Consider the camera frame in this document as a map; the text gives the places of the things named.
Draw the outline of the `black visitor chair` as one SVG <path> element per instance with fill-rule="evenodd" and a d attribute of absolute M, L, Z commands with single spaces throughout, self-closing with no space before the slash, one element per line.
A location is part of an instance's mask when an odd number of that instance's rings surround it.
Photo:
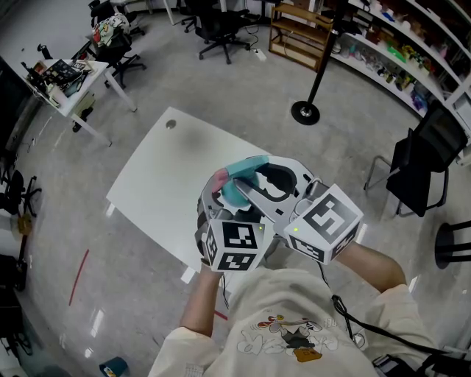
<path fill-rule="evenodd" d="M 428 111 L 415 129 L 394 146 L 391 161 L 374 157 L 364 184 L 364 191 L 386 182 L 386 189 L 398 200 L 396 215 L 423 217 L 432 208 L 445 204 L 449 166 L 467 145 L 467 135 L 456 117 L 440 101 Z M 433 173 L 444 175 L 438 202 L 428 203 Z"/>

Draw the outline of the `person's left forearm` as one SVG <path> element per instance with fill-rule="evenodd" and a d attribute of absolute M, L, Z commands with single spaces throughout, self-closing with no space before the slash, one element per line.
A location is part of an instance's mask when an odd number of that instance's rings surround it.
<path fill-rule="evenodd" d="M 216 298 L 221 278 L 220 272 L 214 272 L 202 263 L 199 276 L 185 305 L 180 327 L 212 337 Z"/>

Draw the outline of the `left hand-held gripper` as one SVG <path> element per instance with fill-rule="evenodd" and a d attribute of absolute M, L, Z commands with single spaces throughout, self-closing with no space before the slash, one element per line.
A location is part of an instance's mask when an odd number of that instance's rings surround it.
<path fill-rule="evenodd" d="M 236 211 L 222 194 L 228 172 L 215 172 L 199 196 L 195 241 L 201 262 L 214 272 L 251 272 L 264 254 L 264 217 L 256 207 Z M 211 219 L 206 214 L 234 214 Z"/>

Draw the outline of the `blue cup on floor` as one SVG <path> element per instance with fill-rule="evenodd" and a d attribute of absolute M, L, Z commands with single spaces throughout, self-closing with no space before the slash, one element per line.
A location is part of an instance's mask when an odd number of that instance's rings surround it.
<path fill-rule="evenodd" d="M 128 370 L 128 364 L 119 356 L 114 357 L 99 365 L 99 370 L 104 377 L 121 377 Z"/>

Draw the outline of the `black round stool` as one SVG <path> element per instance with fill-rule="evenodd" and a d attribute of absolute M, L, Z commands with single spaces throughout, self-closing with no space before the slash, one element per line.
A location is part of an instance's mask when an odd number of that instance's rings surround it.
<path fill-rule="evenodd" d="M 443 223 L 436 234 L 434 257 L 439 269 L 449 264 L 471 262 L 471 242 L 456 244 L 454 232 L 471 228 L 471 220 L 451 225 Z"/>

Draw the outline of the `person's right forearm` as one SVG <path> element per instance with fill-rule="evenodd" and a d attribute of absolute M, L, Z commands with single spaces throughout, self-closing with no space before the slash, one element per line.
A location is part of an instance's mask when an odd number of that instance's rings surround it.
<path fill-rule="evenodd" d="M 406 285 L 404 271 L 393 258 L 357 242 L 346 246 L 335 261 L 351 269 L 380 293 Z"/>

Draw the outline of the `black equipment case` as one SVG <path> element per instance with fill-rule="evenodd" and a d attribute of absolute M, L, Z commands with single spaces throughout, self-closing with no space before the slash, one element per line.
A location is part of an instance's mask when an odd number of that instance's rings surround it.
<path fill-rule="evenodd" d="M 17 261 L 13 256 L 0 254 L 0 287 L 15 288 L 19 292 L 26 287 L 27 264 L 25 260 Z"/>

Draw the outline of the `white wall shelving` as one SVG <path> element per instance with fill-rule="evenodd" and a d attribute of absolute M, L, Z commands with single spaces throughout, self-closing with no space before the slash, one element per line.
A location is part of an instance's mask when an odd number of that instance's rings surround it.
<path fill-rule="evenodd" d="M 348 0 L 355 31 L 334 58 L 361 72 L 423 116 L 440 101 L 471 127 L 471 48 L 426 0 Z"/>

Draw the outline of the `black stanchion post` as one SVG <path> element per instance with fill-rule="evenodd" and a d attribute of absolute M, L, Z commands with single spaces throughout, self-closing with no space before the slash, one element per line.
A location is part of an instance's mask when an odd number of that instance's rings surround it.
<path fill-rule="evenodd" d="M 327 38 L 325 50 L 320 60 L 320 64 L 308 99 L 306 101 L 297 101 L 291 107 L 291 115 L 300 124 L 312 126 L 320 120 L 320 112 L 318 107 L 314 104 L 314 99 L 327 68 L 327 63 L 330 59 L 330 56 L 332 55 L 334 44 L 337 38 L 344 31 L 342 24 L 343 17 L 347 9 L 347 4 L 348 0 L 339 0 L 333 19 L 333 28 Z"/>

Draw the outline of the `white cluttered desk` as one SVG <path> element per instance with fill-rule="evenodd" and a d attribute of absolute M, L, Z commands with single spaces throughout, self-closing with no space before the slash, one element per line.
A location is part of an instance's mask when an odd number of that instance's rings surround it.
<path fill-rule="evenodd" d="M 81 88 L 76 93 L 70 95 L 70 97 L 65 97 L 64 94 L 61 94 L 58 106 L 56 106 L 54 102 L 50 100 L 49 95 L 41 93 L 26 78 L 22 77 L 21 79 L 25 82 L 25 84 L 29 87 L 33 94 L 37 94 L 41 99 L 44 100 L 46 104 L 52 106 L 62 116 L 75 121 L 81 126 L 82 129 L 86 130 L 92 136 L 100 140 L 103 144 L 106 144 L 108 147 L 110 147 L 112 145 L 112 142 L 108 140 L 104 135 L 93 129 L 92 126 L 90 126 L 86 121 L 82 120 L 76 113 L 76 107 L 82 101 L 82 98 L 86 95 L 86 93 L 90 91 L 91 87 L 97 80 L 99 80 L 101 77 L 104 77 L 105 80 L 109 82 L 113 90 L 119 95 L 121 100 L 132 112 L 135 112 L 138 108 L 131 100 L 131 98 L 126 95 L 119 83 L 113 77 L 106 63 L 95 60 L 84 60 L 84 63 L 87 63 L 91 67 L 91 73 L 85 78 Z"/>

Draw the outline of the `wooden shelf rack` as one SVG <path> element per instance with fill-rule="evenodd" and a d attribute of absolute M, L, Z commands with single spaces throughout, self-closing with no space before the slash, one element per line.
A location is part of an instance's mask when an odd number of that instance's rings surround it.
<path fill-rule="evenodd" d="M 280 2 L 271 11 L 269 51 L 318 71 L 332 30 L 332 17 Z"/>

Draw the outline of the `person in white shirt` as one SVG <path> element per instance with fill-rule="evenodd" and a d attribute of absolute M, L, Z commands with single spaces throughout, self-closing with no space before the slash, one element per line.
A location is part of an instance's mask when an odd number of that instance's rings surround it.
<path fill-rule="evenodd" d="M 418 368 L 433 347 L 408 287 L 375 298 L 369 333 L 358 348 L 341 326 L 332 294 L 320 278 L 298 269 L 252 271 L 230 297 L 224 345 L 188 328 L 164 340 L 148 377 L 378 377 L 373 362 L 398 356 Z"/>

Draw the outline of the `black waist pack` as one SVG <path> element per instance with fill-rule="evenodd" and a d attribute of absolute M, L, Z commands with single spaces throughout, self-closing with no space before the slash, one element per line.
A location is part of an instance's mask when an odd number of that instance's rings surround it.
<path fill-rule="evenodd" d="M 420 366 L 389 354 L 376 358 L 372 365 L 379 377 L 471 377 L 471 361 L 447 353 L 432 354 Z"/>

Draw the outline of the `teal plastic toy body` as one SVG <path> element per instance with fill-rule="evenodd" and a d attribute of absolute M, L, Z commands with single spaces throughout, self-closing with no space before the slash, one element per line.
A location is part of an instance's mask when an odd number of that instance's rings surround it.
<path fill-rule="evenodd" d="M 239 192 L 234 183 L 235 179 L 230 178 L 222 187 L 222 197 L 225 202 L 234 208 L 245 208 L 250 205 L 249 201 Z"/>

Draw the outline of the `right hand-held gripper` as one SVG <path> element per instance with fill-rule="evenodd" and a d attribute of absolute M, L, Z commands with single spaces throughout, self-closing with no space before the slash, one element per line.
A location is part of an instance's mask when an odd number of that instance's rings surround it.
<path fill-rule="evenodd" d="M 338 185 L 333 184 L 313 200 L 304 199 L 297 204 L 295 195 L 306 195 L 314 179 L 302 163 L 267 155 L 256 172 L 284 195 L 273 197 L 246 178 L 234 178 L 235 187 L 275 225 L 286 225 L 283 235 L 288 248 L 329 264 L 355 238 L 364 213 Z"/>

